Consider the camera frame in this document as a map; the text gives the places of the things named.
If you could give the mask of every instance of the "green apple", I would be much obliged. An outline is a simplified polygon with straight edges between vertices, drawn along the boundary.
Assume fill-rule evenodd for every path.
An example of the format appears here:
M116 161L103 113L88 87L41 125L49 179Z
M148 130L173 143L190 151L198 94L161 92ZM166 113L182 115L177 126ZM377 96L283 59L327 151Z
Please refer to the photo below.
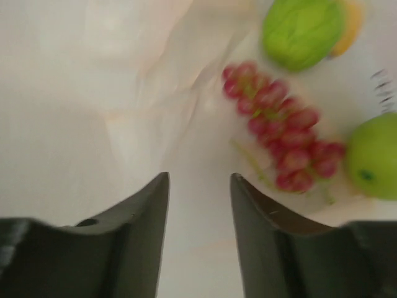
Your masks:
M397 200L397 113L357 127L344 160L347 175L369 196Z
M344 30L335 0L275 0L263 23L267 56L290 71L309 68L328 54Z

